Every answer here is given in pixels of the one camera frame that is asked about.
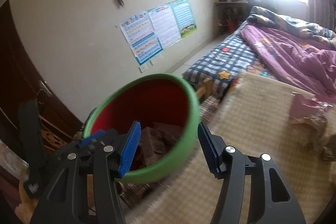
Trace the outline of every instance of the educational chart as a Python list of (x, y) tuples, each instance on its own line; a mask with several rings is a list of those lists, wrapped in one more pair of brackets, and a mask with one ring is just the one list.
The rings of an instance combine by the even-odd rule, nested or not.
[(169, 4), (175, 15), (181, 37), (185, 37), (191, 32), (197, 30), (188, 0), (175, 0)]
[(181, 39), (175, 16), (169, 4), (150, 9), (148, 14), (163, 48), (167, 48)]
[(119, 23), (119, 27), (139, 65), (147, 62), (158, 52), (162, 51), (147, 11), (126, 19)]

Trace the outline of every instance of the brown wooden door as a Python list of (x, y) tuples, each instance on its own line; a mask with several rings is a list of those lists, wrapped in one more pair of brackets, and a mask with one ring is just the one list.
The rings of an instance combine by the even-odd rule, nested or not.
[[(53, 94), (27, 55), (13, 21), (9, 0), (0, 7), (0, 139), (24, 157), (19, 141), (17, 110), (21, 102), (36, 98), (47, 152), (72, 140), (82, 123)], [(51, 91), (41, 90), (39, 81)]]

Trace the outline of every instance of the tiled floor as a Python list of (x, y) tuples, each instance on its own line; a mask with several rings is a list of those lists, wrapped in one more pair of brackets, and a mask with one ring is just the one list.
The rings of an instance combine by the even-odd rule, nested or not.
[(216, 47), (219, 43), (221, 43), (228, 34), (220, 35), (215, 38), (209, 44), (207, 44), (203, 49), (201, 49), (198, 53), (196, 53), (192, 58), (190, 58), (186, 63), (184, 63), (181, 67), (179, 67), (176, 71), (173, 72), (174, 75), (181, 76), (190, 66), (192, 66), (197, 60), (206, 55), (209, 51), (211, 51), (214, 47)]

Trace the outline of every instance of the purple blanket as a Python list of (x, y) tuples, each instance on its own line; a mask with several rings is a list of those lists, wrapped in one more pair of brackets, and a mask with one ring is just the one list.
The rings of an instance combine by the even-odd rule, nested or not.
[(280, 81), (336, 97), (336, 51), (327, 45), (252, 25), (247, 25), (240, 35)]

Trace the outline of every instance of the silver screw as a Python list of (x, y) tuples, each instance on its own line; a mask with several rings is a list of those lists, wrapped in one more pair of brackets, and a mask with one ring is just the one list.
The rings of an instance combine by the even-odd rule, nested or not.
[(68, 155), (68, 159), (69, 159), (69, 160), (74, 160), (76, 157), (77, 157), (76, 153), (70, 153), (70, 154)]
[(105, 151), (105, 152), (112, 152), (113, 149), (114, 149), (114, 148), (113, 148), (112, 145), (107, 145), (107, 146), (104, 147), (104, 151)]
[(271, 159), (271, 156), (268, 154), (262, 154), (261, 157), (263, 160), (266, 160), (266, 161), (269, 161)]
[(225, 150), (229, 153), (234, 153), (236, 152), (236, 149), (233, 146), (227, 146)]

